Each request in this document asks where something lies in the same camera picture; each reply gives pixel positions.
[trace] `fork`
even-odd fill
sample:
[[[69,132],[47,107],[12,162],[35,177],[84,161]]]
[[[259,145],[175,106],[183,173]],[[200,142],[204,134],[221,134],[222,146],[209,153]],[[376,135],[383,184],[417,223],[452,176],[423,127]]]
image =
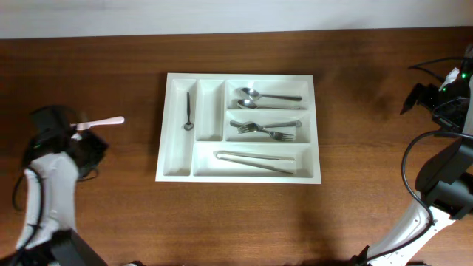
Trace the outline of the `fork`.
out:
[[[272,139],[278,140],[278,141],[293,141],[294,140],[293,134],[269,131],[269,130],[263,129],[262,126],[256,123],[240,126],[238,128],[238,134],[243,134],[243,133],[248,133],[248,132],[263,132],[263,133],[268,134]]]

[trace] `white wall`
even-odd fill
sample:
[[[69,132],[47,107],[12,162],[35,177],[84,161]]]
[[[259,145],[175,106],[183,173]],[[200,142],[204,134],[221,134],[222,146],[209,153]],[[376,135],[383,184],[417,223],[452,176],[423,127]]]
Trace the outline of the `white wall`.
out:
[[[472,13],[473,0],[0,0],[0,38],[471,26]]]

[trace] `utensil organizer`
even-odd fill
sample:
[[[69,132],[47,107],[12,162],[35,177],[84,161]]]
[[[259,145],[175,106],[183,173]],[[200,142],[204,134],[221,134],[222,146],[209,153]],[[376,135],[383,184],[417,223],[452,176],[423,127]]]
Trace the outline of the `utensil organizer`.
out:
[[[302,101],[261,98],[258,105],[299,106],[300,110],[240,109],[239,90],[302,96]],[[186,94],[190,92],[191,122],[187,132]],[[230,121],[260,125],[300,120],[299,128],[275,128],[295,135],[278,142],[261,132],[238,134]],[[218,151],[293,157],[295,174],[218,160]],[[311,75],[230,75],[169,73],[157,160],[157,182],[304,183],[320,184],[316,105]]]

